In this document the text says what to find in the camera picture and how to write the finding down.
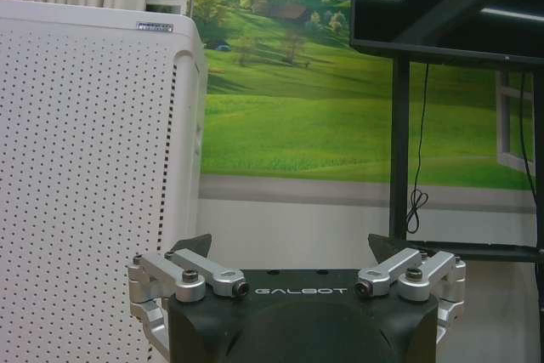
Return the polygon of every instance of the screw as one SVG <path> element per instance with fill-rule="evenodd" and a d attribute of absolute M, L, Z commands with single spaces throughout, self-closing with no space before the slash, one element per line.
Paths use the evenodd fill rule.
<path fill-rule="evenodd" d="M 363 299 L 372 297 L 372 284 L 369 281 L 359 281 L 355 284 L 355 293 Z"/>
<path fill-rule="evenodd" d="M 232 287 L 232 295 L 235 298 L 243 298 L 249 293 L 249 284 L 245 281 L 237 282 Z"/>
<path fill-rule="evenodd" d="M 181 275 L 181 279 L 186 284 L 192 284 L 193 282 L 197 282 L 198 272 L 196 272 L 194 269 L 186 269 L 184 273 Z"/>
<path fill-rule="evenodd" d="M 423 273 L 419 268 L 409 268 L 406 270 L 406 279 L 412 282 L 419 282 L 423 279 Z"/>

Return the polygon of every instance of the television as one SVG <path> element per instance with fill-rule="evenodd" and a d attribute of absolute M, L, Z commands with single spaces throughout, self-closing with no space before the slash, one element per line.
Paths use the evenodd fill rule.
<path fill-rule="evenodd" d="M 352 0 L 350 42 L 422 62 L 544 66 L 544 0 Z"/>

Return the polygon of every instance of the landscape mural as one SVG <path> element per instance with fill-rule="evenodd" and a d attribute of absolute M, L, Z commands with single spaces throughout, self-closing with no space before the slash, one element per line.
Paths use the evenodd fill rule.
<path fill-rule="evenodd" d="M 192 13 L 210 66 L 204 173 L 388 182 L 392 64 L 349 47 L 350 0 L 194 0 Z M 412 65 L 412 175 L 423 73 Z M 529 188 L 496 160 L 495 82 L 431 66 L 420 183 Z"/>

